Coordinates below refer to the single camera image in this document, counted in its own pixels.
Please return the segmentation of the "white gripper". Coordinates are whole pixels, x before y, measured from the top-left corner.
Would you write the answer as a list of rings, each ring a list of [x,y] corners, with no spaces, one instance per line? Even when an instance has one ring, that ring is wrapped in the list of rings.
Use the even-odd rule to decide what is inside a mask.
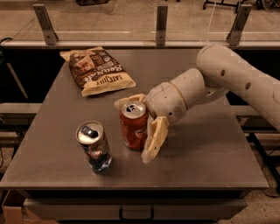
[[[114,102],[116,109],[121,109],[130,101],[142,102],[150,112],[147,122],[147,138],[141,158],[145,164],[151,162],[159,153],[167,135],[169,123],[175,123],[186,114],[186,103],[178,89],[170,82],[163,82],[154,87],[146,96],[134,94]]]

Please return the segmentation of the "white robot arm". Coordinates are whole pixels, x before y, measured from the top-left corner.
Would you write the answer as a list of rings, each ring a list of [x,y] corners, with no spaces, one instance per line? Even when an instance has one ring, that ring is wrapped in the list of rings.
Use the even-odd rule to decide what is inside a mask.
[[[195,68],[159,84],[148,94],[122,98],[115,102],[115,107],[120,109],[128,102],[145,104],[150,117],[142,160],[148,164],[160,151],[171,124],[183,118],[192,107],[212,102],[229,91],[280,131],[280,80],[251,66],[223,45],[203,47]]]

